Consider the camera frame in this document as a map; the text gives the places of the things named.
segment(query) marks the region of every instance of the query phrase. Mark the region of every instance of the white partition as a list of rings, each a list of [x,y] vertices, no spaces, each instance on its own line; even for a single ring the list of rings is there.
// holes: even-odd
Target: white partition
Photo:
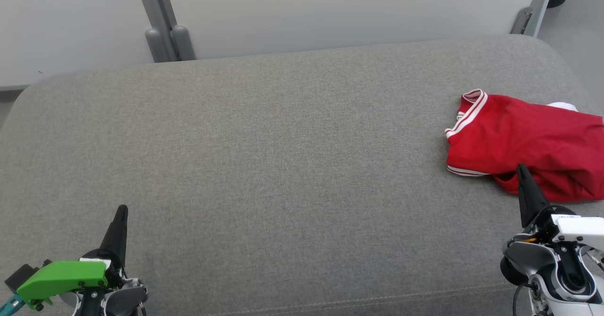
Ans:
[[[198,58],[509,33],[531,0],[170,0]]]
[[[141,0],[0,0],[0,88],[152,63]]]

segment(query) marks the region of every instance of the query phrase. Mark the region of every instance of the stitched seam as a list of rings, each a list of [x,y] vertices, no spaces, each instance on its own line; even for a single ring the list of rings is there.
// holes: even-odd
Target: stitched seam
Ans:
[[[504,291],[504,290],[513,290],[515,288],[504,288],[504,289],[496,289],[496,290],[485,290],[482,292],[494,292],[494,291]],[[312,312],[312,311],[323,311],[323,310],[331,310],[331,309],[343,309],[343,308],[356,308],[356,307],[369,307],[373,305],[384,305],[384,304],[394,304],[394,303],[402,303],[402,302],[412,302],[412,301],[423,301],[426,299],[440,299],[444,297],[455,297],[455,296],[463,296],[463,295],[471,295],[474,292],[466,292],[463,294],[455,294],[455,295],[447,295],[447,296],[435,296],[435,297],[423,297],[421,299],[402,299],[399,301],[386,301],[386,302],[376,302],[376,303],[365,303],[360,305],[344,305],[341,307],[329,307],[329,308],[319,308],[319,309],[311,309],[311,310],[296,310],[296,311],[284,311],[284,312],[276,312],[273,314],[260,314],[258,316],[274,316],[274,315],[284,315],[284,314],[296,314],[300,312]]]
[[[440,290],[440,291],[432,291],[432,292],[418,292],[416,294],[405,294],[405,295],[391,295],[391,296],[382,296],[382,297],[369,297],[366,299],[346,299],[343,301],[333,301],[333,302],[324,302],[324,303],[311,303],[304,305],[290,305],[288,307],[274,307],[274,308],[263,308],[263,309],[253,309],[253,310],[242,310],[242,311],[232,311],[232,312],[221,312],[218,314],[203,314],[203,316],[226,316],[226,315],[237,315],[237,314],[246,314],[250,312],[261,312],[261,311],[270,311],[270,310],[281,310],[281,309],[292,309],[292,308],[303,308],[303,307],[318,307],[321,305],[334,305],[339,303],[352,303],[352,302],[360,302],[360,301],[372,301],[374,299],[397,299],[400,297],[410,297],[417,295],[425,295],[425,294],[442,294],[444,292],[455,292],[462,290],[470,290],[470,289],[479,289],[479,288],[491,288],[494,286],[505,285],[507,283],[498,283],[498,284],[487,284],[481,286],[470,286],[468,288],[460,288],[460,289],[450,289],[450,290]]]

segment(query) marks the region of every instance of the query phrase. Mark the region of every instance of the red shirt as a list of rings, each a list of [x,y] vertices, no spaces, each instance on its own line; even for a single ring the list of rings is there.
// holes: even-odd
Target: red shirt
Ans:
[[[548,200],[604,200],[601,116],[473,90],[461,97],[458,121],[446,129],[449,171],[493,175],[518,193],[524,163]]]

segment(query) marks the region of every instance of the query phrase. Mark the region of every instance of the red garment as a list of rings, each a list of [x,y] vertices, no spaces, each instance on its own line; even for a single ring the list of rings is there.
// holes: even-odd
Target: red garment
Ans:
[[[518,194],[524,163],[548,200],[604,200],[604,123],[592,116],[470,91],[447,129],[447,167],[462,176],[493,175]]]

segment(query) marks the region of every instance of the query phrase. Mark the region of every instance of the teal connector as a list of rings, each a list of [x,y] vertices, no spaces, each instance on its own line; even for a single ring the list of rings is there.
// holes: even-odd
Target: teal connector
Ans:
[[[15,294],[9,299],[2,307],[0,307],[0,316],[11,316],[16,314],[23,306],[25,302],[19,295]]]

